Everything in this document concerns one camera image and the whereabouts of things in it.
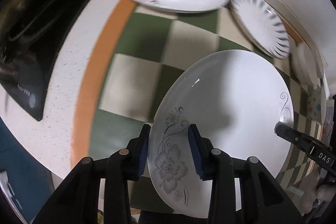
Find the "green checkered orange-edged mat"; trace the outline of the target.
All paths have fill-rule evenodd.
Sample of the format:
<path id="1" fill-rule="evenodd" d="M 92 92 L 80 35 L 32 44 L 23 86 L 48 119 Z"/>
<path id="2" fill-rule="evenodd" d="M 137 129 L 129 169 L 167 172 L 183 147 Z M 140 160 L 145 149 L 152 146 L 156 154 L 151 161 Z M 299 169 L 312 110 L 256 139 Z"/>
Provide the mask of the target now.
<path id="1" fill-rule="evenodd" d="M 300 83 L 290 59 L 268 56 L 236 25 L 231 9 L 204 14 L 152 12 L 131 0 L 120 0 L 98 38 L 77 97 L 71 136 L 71 163 L 90 156 L 98 160 L 126 147 L 155 114 L 175 81 L 199 60 L 220 51 L 245 50 L 270 62 L 285 81 L 296 130 L 320 138 L 322 124 L 307 116 L 310 88 Z M 290 144 L 274 178 L 283 189 L 302 183 L 316 163 Z M 136 182 L 131 206 L 141 210 L 174 210 L 151 181 Z"/>

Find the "white plate grey flower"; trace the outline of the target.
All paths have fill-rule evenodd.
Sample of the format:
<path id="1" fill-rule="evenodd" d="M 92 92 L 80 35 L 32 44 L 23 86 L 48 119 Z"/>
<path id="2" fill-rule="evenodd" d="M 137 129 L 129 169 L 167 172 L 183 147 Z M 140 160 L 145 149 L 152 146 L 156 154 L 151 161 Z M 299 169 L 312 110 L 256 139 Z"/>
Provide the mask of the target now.
<path id="1" fill-rule="evenodd" d="M 226 50 L 192 65 L 166 93 L 149 135 L 148 169 L 155 190 L 177 213 L 205 218 L 210 181 L 199 178 L 187 130 L 195 124 L 215 148 L 237 159 L 257 157 L 277 176 L 290 144 L 275 134 L 294 124 L 289 89 L 256 53 Z"/>

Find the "dotted colourful bowl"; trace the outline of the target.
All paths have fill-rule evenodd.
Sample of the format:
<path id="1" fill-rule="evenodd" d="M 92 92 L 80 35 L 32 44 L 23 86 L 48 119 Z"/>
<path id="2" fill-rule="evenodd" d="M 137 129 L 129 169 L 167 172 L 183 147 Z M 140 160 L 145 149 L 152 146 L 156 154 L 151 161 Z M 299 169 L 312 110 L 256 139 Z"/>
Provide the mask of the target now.
<path id="1" fill-rule="evenodd" d="M 326 93 L 324 88 L 311 90 L 307 99 L 307 116 L 320 124 L 326 117 Z"/>

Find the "black induction cooktop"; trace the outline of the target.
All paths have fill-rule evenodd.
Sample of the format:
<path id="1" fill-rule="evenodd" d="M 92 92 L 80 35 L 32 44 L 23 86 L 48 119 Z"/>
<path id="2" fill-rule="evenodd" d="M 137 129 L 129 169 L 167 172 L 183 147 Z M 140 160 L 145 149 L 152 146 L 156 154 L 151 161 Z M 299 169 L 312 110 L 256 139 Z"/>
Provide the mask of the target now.
<path id="1" fill-rule="evenodd" d="M 60 48 L 89 1 L 32 0 L 1 36 L 1 85 L 37 121 Z"/>

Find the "blue cabinet front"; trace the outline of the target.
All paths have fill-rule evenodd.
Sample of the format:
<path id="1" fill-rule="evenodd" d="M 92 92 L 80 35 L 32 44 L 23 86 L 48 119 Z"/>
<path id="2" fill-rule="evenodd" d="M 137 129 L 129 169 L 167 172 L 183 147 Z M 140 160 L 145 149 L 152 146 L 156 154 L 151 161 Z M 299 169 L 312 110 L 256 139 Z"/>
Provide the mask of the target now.
<path id="1" fill-rule="evenodd" d="M 31 156 L 1 122 L 1 171 L 6 171 L 14 203 L 31 222 L 54 192 L 51 172 Z"/>

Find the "white plate blue stripes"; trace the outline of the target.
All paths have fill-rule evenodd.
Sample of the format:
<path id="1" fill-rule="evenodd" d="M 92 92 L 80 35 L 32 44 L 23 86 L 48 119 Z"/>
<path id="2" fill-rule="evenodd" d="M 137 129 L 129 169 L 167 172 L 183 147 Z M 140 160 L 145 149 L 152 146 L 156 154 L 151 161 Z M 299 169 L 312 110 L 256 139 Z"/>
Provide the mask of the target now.
<path id="1" fill-rule="evenodd" d="M 289 36 L 278 13 L 265 0 L 231 0 L 232 16 L 254 45 L 275 59 L 290 54 Z"/>

